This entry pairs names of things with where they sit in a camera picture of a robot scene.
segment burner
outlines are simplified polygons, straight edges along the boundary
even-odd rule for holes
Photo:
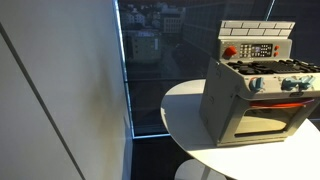
[[[299,60],[254,61],[254,62],[228,62],[234,70],[244,75],[255,74],[288,74],[288,73],[319,73],[320,67],[313,63]]]

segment miniature oven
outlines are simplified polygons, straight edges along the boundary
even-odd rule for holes
[[[222,21],[200,116],[217,146],[283,141],[320,102],[320,67],[290,59],[293,22]]]

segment white table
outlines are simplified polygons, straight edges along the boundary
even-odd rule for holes
[[[284,142],[217,148],[199,116],[204,83],[181,83],[162,100],[163,122],[184,151],[234,179],[320,179],[320,132],[309,120]]]

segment window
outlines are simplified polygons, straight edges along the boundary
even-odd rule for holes
[[[295,21],[289,37],[291,58],[320,65],[311,44],[320,39],[318,1],[118,0],[118,4],[135,136],[167,133],[161,100],[178,83],[206,78],[221,20]],[[319,110],[310,118],[320,118]]]

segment white wall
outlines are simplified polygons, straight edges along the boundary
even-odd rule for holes
[[[80,179],[2,36],[0,179]]]
[[[129,179],[111,0],[1,0],[0,21],[86,179]]]

